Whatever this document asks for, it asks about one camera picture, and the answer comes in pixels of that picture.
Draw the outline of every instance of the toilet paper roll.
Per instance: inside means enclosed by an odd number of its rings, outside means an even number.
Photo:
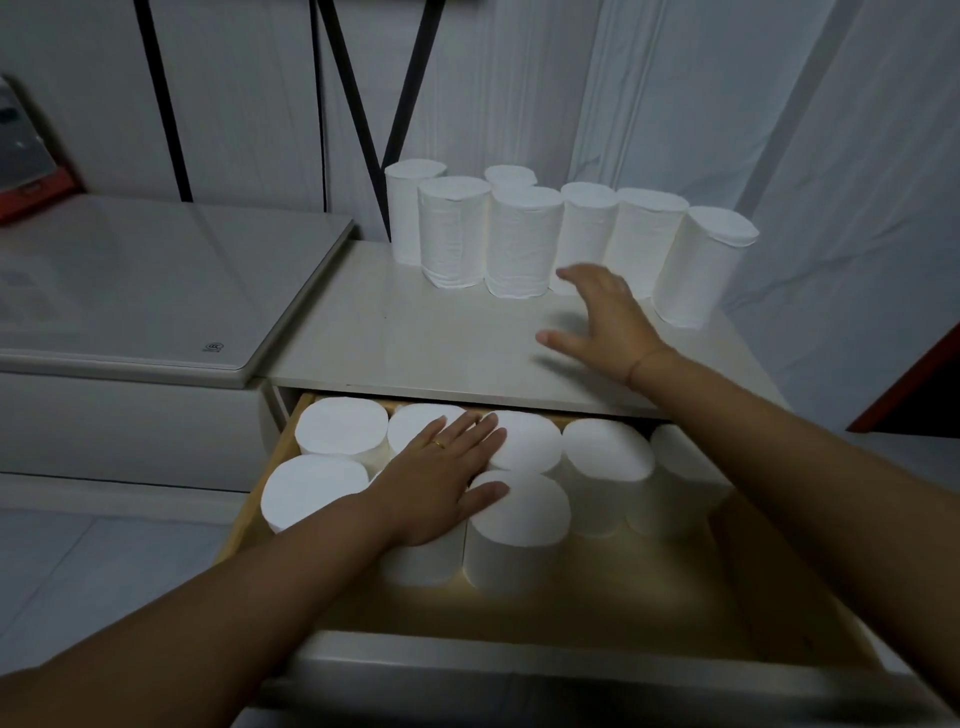
[[[420,266],[438,288],[466,288],[483,278],[489,182],[438,177],[420,183]]]
[[[616,222],[616,193],[604,184],[568,182],[560,188],[564,196],[564,221],[557,240],[557,258],[553,268],[574,263],[600,263]],[[550,274],[550,290],[575,296],[572,283]]]
[[[555,189],[493,189],[484,276],[491,293],[501,299],[546,293],[563,219],[564,198]]]
[[[654,310],[675,327],[701,328],[758,235],[752,222],[732,210],[691,207],[654,286]]]
[[[704,522],[733,490],[730,481],[676,425],[650,438],[653,475],[630,493],[627,523],[654,538],[680,538]]]
[[[344,455],[373,475],[390,461],[387,420],[373,400],[327,397],[303,410],[294,437],[304,454]]]
[[[498,409],[497,426],[507,430],[507,440],[493,454],[490,467],[503,471],[552,473],[564,453],[560,429],[541,415]]]
[[[604,265],[627,281],[634,298],[649,298],[690,204],[652,189],[617,190],[620,204]]]
[[[299,455],[276,466],[260,497],[260,512],[274,533],[289,528],[337,498],[367,487],[367,471],[346,457]]]
[[[400,407],[387,426],[387,442],[393,455],[402,452],[410,441],[419,435],[423,429],[438,417],[446,417],[447,425],[466,412],[456,404],[431,404],[417,402]]]
[[[611,536],[627,515],[656,461],[639,432],[610,420],[576,420],[564,428],[564,459],[557,481],[570,499],[570,530]]]
[[[423,180],[446,174],[446,165],[433,159],[404,159],[383,170],[387,178],[390,241],[394,260],[420,265],[420,202],[417,187]]]
[[[380,557],[380,573],[384,580],[401,587],[439,587],[463,565],[466,536],[463,522],[422,546],[393,548]]]
[[[549,576],[569,533],[570,505],[563,488],[536,473],[482,473],[470,487],[492,480],[510,492],[469,519],[464,575],[485,594],[523,596]]]
[[[537,175],[532,169],[517,164],[495,164],[487,167],[484,179],[497,187],[532,187],[537,183]]]

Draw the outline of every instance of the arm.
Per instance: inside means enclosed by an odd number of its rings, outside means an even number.
[[[363,493],[202,573],[71,647],[0,680],[0,723],[227,726],[350,580],[506,494],[465,492],[503,444],[496,418],[429,425]],[[446,445],[441,448],[435,443]]]
[[[960,709],[960,497],[737,386],[667,347],[606,268],[559,272],[589,336],[538,341],[666,412],[847,604]]]

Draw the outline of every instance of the hand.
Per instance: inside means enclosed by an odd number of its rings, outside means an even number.
[[[640,359],[659,350],[672,351],[654,330],[630,292],[627,281],[592,263],[558,268],[557,276],[577,286],[587,304],[589,336],[564,331],[537,333],[537,341],[582,361],[611,379],[630,385]]]
[[[496,415],[478,420],[467,412],[447,429],[446,418],[434,420],[364,491],[386,516],[393,543],[433,541],[507,495],[499,481],[467,490],[507,439],[506,430],[494,431]]]

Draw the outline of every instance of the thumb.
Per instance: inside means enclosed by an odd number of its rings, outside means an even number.
[[[565,331],[545,330],[537,332],[537,342],[554,352],[565,353],[574,359],[583,359],[589,339]]]
[[[457,522],[465,521],[470,516],[480,513],[508,493],[510,493],[510,486],[499,480],[470,488],[460,496],[460,502],[457,503]]]

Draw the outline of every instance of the person's right arm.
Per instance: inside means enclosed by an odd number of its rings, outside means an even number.
[[[647,397],[834,591],[960,711],[960,497],[751,394],[667,347],[606,268],[558,272],[589,335],[538,341]]]

